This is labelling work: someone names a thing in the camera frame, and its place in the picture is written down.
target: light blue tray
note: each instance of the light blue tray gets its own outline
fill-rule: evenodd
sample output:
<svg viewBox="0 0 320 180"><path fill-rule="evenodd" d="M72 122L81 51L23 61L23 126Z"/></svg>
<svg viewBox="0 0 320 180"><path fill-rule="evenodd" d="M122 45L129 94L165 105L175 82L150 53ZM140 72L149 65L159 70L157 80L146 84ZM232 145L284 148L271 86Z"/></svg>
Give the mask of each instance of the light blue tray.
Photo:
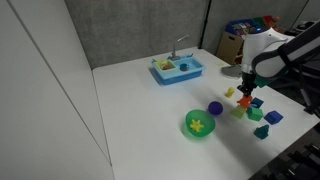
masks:
<svg viewBox="0 0 320 180"><path fill-rule="evenodd" d="M152 61L152 65L164 85L198 77L201 75L202 71L206 69L206 67L201 64L199 60L193 57L193 55L185 55L180 57L180 60L172 61L172 63L175 65L175 68L169 70L160 69L159 66L157 66L156 61ZM181 64L189 65L189 69L187 71L181 71Z"/></svg>

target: blue sink basin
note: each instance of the blue sink basin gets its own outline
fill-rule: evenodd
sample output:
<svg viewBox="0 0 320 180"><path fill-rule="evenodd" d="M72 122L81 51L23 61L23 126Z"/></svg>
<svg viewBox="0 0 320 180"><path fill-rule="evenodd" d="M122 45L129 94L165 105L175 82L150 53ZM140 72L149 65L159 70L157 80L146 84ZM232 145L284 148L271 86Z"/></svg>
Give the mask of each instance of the blue sink basin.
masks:
<svg viewBox="0 0 320 180"><path fill-rule="evenodd" d="M202 71L206 69L205 66L192 55L180 57L180 60L175 61L152 61L152 65L164 85L198 77L201 75Z"/></svg>

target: white table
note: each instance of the white table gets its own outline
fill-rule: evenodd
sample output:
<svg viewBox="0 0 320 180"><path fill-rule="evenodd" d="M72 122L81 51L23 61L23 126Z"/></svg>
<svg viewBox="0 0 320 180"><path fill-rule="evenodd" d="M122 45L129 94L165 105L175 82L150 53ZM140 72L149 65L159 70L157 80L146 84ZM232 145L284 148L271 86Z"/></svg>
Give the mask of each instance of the white table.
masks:
<svg viewBox="0 0 320 180"><path fill-rule="evenodd" d="M264 114L277 110L284 116L270 126L269 137L258 139L253 131L268 122L233 117L242 93L224 96L241 80L222 76L226 63L205 50L177 52L190 53L207 67L203 75L167 86L152 76L151 60L170 53L93 71L116 180L247 179L318 123L291 99L257 88L253 97L264 100ZM211 101L224 106L216 129L206 138L192 138L184 128L185 115L206 110Z"/></svg>

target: faucet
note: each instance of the faucet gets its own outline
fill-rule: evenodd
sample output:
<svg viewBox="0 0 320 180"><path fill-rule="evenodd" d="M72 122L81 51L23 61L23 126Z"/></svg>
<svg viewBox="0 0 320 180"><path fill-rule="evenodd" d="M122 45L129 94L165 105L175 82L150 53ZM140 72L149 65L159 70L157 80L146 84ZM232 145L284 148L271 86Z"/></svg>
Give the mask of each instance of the faucet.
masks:
<svg viewBox="0 0 320 180"><path fill-rule="evenodd" d="M172 51L172 56L169 58L171 60L179 60L180 56L176 55L176 45L181 42L184 39L187 39L189 37L189 34L183 36L182 38L178 39L174 44L173 44L173 51Z"/></svg>

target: white wall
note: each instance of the white wall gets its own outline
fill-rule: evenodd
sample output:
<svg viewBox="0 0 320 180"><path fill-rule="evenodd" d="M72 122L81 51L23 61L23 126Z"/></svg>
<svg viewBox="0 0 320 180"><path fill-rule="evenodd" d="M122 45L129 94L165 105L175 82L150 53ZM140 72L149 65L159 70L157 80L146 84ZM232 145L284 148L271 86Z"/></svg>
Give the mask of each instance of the white wall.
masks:
<svg viewBox="0 0 320 180"><path fill-rule="evenodd" d="M301 12L300 16L294 23L293 28L297 27L301 21L314 21L320 20L320 1L319 0L309 0L308 4Z"/></svg>
<svg viewBox="0 0 320 180"><path fill-rule="evenodd" d="M0 24L0 179L113 180L108 160L5 0Z"/></svg>
<svg viewBox="0 0 320 180"><path fill-rule="evenodd" d="M102 151L109 157L88 61L63 0L9 0L66 90Z"/></svg>

